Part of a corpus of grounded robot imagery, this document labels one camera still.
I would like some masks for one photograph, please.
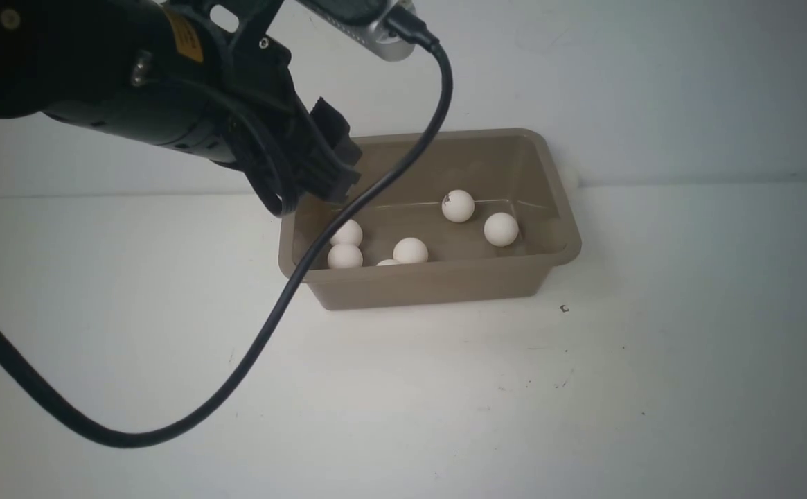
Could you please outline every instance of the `white wall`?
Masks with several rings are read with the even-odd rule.
[[[417,4],[456,69],[448,130],[532,128],[593,184],[807,180],[807,1]],[[427,56],[384,63],[292,1],[271,34],[304,101],[323,95],[355,134],[425,125]],[[206,161],[43,116],[0,123],[0,196],[247,190]]]

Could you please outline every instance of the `screw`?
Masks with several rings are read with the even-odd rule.
[[[18,29],[18,26],[21,26],[21,16],[18,15],[18,10],[12,8],[0,10],[0,24],[8,31]]]
[[[135,60],[135,64],[132,67],[132,75],[129,78],[129,82],[132,83],[132,86],[141,87],[147,83],[145,77],[150,70],[150,60],[152,57],[153,56],[147,51],[140,51],[138,59]]]

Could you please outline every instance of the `tan plastic container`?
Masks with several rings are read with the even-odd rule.
[[[385,174],[417,139],[355,139],[363,149],[357,164],[363,176],[351,195]],[[463,224],[441,212],[441,201],[454,189],[466,190],[477,202]],[[308,196],[283,219],[283,274],[289,277],[340,208]],[[500,211],[520,224],[520,236],[508,247],[492,246],[483,236],[486,219]],[[325,249],[305,276],[327,310],[529,297],[554,266],[567,264],[581,250],[548,145],[530,130],[440,133],[422,159],[355,220],[363,228],[363,268],[328,269]],[[406,237],[428,246],[428,263],[375,266],[390,259],[394,245]]]

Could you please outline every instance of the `black cable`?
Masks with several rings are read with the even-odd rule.
[[[401,10],[405,13],[400,14],[398,12],[395,15],[413,15],[405,9]],[[429,40],[429,42],[422,44],[423,40]],[[439,42],[437,42],[436,38],[432,37],[432,35],[431,37],[429,37],[429,35],[423,35],[420,39],[416,40],[416,42],[420,42],[426,50],[434,55],[441,68],[441,98],[439,99],[437,110],[434,112],[434,117],[432,117],[431,122],[429,122],[428,127],[425,129],[425,132],[422,133],[422,137],[419,138],[416,145],[398,161],[394,168],[343,208],[342,211],[339,212],[339,215],[327,225],[323,233],[320,233],[320,236],[318,236],[311,247],[308,248],[305,256],[303,256],[301,262],[299,262],[299,265],[292,273],[292,276],[290,276],[286,287],[283,288],[280,297],[277,299],[276,304],[274,304],[274,309],[271,310],[270,315],[267,316],[264,325],[261,326],[261,331],[258,332],[254,343],[252,343],[252,346],[246,351],[242,360],[240,360],[240,364],[234,369],[234,372],[231,373],[229,378],[226,379],[215,394],[204,402],[203,405],[195,408],[193,412],[181,420],[157,430],[141,433],[118,432],[117,430],[109,429],[89,419],[89,417],[80,413],[79,410],[76,410],[68,401],[65,401],[64,398],[30,366],[27,360],[24,360],[24,357],[18,353],[18,350],[0,331],[0,365],[3,369],[16,380],[18,385],[20,385],[33,400],[40,404],[40,407],[43,407],[49,414],[52,414],[55,419],[67,426],[68,429],[73,430],[80,436],[90,439],[93,442],[113,446],[113,448],[144,448],[144,446],[157,445],[166,440],[178,437],[203,422],[203,420],[209,417],[224,401],[228,400],[230,394],[239,386],[252,365],[254,365],[255,360],[258,359],[258,354],[261,354],[261,351],[264,350],[274,329],[280,322],[283,313],[286,312],[286,308],[289,306],[290,300],[292,300],[299,285],[301,285],[306,272],[308,272],[311,265],[314,265],[314,260],[317,259],[323,247],[330,241],[332,235],[336,233],[342,225],[345,225],[357,211],[366,206],[372,199],[375,199],[379,193],[390,186],[390,184],[393,184],[403,173],[406,173],[406,170],[425,152],[425,149],[428,148],[428,145],[431,144],[432,140],[434,140],[434,137],[439,132],[439,129],[441,129],[441,124],[445,120],[445,116],[447,116],[447,111],[450,110],[450,102],[452,101],[453,73],[450,60]]]
[[[271,171],[274,180],[276,180],[279,193],[271,192],[264,180],[256,177],[255,171],[252,170],[255,166],[254,156],[250,152],[244,151],[245,147],[242,146],[242,143],[240,146],[236,146],[233,140],[229,140],[229,146],[235,157],[238,158],[246,180],[249,180],[252,189],[255,190],[265,208],[276,217],[295,211],[296,204],[299,201],[299,188],[295,177],[292,176],[292,167],[289,165],[286,155],[283,154],[283,149],[277,144],[274,136],[271,135],[270,130],[267,129],[267,126],[260,118],[255,116],[247,105],[239,101],[239,99],[224,94],[224,92],[218,91],[209,85],[188,80],[181,80],[179,83],[203,92],[213,102],[228,110],[235,119],[235,122],[230,123],[229,126],[235,127],[239,123],[239,126],[244,127],[248,132],[248,136],[255,139],[258,148],[263,152],[262,157],[266,160],[268,170]]]

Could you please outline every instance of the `table surface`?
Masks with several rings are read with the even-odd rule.
[[[807,184],[574,209],[583,253],[536,297],[331,313],[303,288],[156,448],[81,439],[0,369],[0,498],[807,496]],[[260,328],[278,234],[248,195],[0,200],[0,327],[90,417],[163,426]]]

